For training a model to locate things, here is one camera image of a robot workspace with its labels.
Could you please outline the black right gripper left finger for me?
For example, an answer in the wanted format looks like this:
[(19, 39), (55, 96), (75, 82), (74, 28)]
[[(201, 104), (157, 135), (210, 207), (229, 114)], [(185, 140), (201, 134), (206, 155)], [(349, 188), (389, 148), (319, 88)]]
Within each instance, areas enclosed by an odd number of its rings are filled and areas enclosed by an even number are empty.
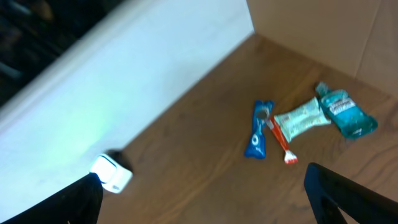
[(30, 209), (8, 219), (7, 224), (96, 224), (103, 201), (97, 174), (86, 176)]

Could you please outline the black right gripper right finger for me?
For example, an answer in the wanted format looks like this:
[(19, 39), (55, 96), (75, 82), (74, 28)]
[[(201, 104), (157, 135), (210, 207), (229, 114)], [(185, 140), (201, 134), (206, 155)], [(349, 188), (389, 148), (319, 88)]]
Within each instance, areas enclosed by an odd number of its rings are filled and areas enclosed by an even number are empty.
[(304, 187), (317, 223), (346, 223), (341, 211), (358, 223), (397, 223), (397, 202), (320, 164), (309, 163)]

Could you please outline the red coffee stick sachet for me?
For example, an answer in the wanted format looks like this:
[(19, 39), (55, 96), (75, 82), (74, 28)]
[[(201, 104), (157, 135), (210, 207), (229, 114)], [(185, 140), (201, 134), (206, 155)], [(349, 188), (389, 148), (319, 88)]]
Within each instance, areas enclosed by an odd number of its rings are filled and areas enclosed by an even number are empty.
[(284, 162), (286, 164), (297, 163), (298, 162), (297, 156), (289, 149), (289, 144), (288, 144), (284, 134), (282, 133), (282, 130), (281, 130), (279, 124), (276, 122), (276, 120), (273, 116), (271, 116), (268, 119), (267, 125), (285, 152)]

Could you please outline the blue mouthwash bottle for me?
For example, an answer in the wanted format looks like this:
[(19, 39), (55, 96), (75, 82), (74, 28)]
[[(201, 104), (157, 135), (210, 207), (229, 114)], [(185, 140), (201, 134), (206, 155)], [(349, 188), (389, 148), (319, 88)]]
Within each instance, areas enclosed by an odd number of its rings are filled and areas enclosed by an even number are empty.
[(320, 82), (315, 91), (324, 113), (336, 124), (346, 139), (358, 139), (372, 133), (378, 127), (377, 121), (366, 114), (345, 90), (332, 90)]

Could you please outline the white green wipes pack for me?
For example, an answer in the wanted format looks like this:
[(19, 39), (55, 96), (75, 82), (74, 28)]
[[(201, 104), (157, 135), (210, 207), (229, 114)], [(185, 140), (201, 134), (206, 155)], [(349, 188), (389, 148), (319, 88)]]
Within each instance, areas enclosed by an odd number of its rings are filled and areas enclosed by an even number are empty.
[(275, 115), (274, 119), (280, 126), (288, 143), (290, 143), (294, 137), (312, 127), (331, 124), (331, 121), (324, 115), (316, 97), (293, 111)]

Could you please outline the blue Oreo cookie pack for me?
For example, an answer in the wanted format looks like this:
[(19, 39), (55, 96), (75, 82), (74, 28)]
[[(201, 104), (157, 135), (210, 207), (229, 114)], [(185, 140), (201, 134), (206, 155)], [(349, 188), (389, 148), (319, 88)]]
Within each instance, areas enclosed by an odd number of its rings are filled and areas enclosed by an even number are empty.
[(245, 157), (255, 159), (266, 158), (266, 138), (262, 130), (267, 126), (267, 121), (271, 115), (273, 107), (274, 102), (272, 100), (255, 101), (254, 111), (252, 114), (252, 133), (244, 152)]

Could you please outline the white barcode scanner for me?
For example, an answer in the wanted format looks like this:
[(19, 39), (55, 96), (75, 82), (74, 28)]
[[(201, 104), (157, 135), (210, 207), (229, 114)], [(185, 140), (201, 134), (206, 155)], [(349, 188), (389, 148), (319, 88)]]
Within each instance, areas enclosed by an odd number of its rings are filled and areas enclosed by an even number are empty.
[(133, 177), (133, 173), (107, 154), (100, 154), (90, 169), (108, 192), (120, 194)]

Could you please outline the brown cardboard panel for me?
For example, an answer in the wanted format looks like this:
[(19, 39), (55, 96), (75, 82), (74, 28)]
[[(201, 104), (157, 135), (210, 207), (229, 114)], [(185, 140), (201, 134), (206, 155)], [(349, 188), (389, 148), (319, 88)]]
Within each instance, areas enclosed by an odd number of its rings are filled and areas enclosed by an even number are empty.
[(258, 34), (397, 96), (397, 0), (248, 0)]

